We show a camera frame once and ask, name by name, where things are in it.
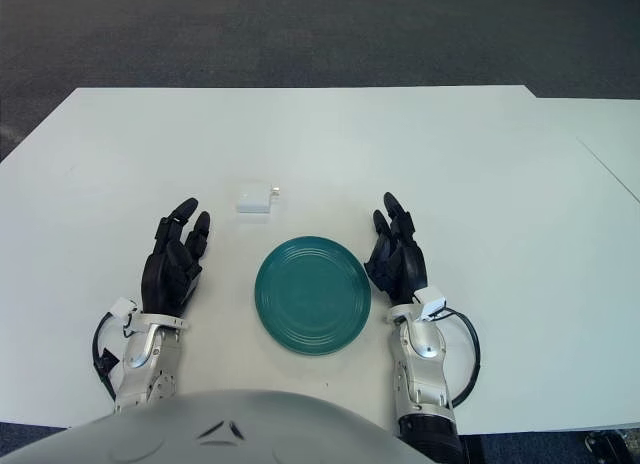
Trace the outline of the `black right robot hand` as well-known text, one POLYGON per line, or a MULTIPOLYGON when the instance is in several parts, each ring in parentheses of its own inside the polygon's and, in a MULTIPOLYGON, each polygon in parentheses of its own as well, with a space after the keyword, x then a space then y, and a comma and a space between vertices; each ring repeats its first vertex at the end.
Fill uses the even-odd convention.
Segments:
POLYGON ((390 192, 384 194, 383 202, 389 219, 380 210, 374 211, 377 240, 364 268, 393 305, 409 304, 416 291, 428 286, 424 255, 413 237, 411 214, 390 192))

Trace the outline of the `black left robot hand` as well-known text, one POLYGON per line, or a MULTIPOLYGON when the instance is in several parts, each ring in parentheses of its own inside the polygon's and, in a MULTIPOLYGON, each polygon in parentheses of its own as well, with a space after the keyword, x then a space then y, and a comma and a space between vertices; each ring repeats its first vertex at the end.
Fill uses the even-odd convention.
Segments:
POLYGON ((211 216, 203 211, 185 240, 182 231, 198 207, 188 198, 168 216, 160 219, 155 244, 147 257, 141 280, 143 311, 181 318, 198 284, 205 254, 211 216))

